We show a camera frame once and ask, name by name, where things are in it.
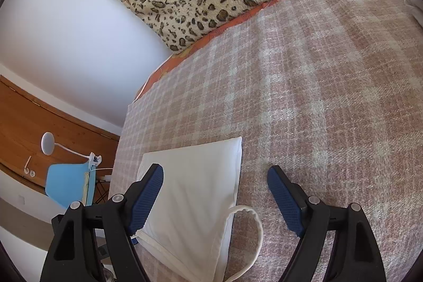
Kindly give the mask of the white desk lamp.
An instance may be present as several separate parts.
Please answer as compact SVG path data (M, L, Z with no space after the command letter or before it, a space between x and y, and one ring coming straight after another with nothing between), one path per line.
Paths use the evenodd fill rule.
M50 156L54 152L54 149L59 147L73 155L76 155L81 158L86 158L90 163L94 164L94 166L99 166L103 161L101 155L96 155L95 153L91 152L89 155L84 155L82 153L76 152L74 150L69 149L66 146L63 146L56 142L54 135L51 132L45 132L41 138L41 150L44 155Z

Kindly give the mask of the folded white garment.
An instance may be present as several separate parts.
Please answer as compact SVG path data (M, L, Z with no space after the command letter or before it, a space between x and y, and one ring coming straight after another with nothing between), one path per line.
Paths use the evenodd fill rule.
M409 13L423 26L423 0L404 0Z

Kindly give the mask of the light blue chair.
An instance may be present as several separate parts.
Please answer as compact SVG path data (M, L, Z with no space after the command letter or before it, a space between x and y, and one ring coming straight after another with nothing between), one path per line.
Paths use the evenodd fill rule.
M90 182L88 162L53 164L47 171L45 192L63 208L68 208L74 201L91 205L93 193L90 191Z

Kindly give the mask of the white camisole top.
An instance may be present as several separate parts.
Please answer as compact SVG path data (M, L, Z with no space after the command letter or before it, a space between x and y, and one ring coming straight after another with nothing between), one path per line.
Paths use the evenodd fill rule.
M263 224L256 210L237 204L242 138L148 152L137 178L154 163L163 168L163 185L146 224L136 232L140 244L187 281L225 281L235 214L246 212L257 226L252 257L229 281L253 267L263 246Z

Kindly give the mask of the pink plaid blanket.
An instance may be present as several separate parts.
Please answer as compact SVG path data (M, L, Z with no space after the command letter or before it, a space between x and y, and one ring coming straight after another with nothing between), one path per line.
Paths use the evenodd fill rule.
M404 0L280 0L227 29L128 107L110 192L147 152L232 137L238 202L264 226L245 281L277 281L297 243L272 165L329 205L360 204L387 280L406 276L422 251L422 27Z

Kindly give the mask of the wooden wardrobe door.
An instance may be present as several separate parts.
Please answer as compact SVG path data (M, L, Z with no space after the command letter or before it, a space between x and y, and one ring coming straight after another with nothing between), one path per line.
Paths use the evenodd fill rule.
M112 172L119 136L67 114L1 77L1 171L27 187L45 193L47 170L55 163L83 163L84 158L59 147L44 155L41 138L51 132L71 150L101 155L98 175Z

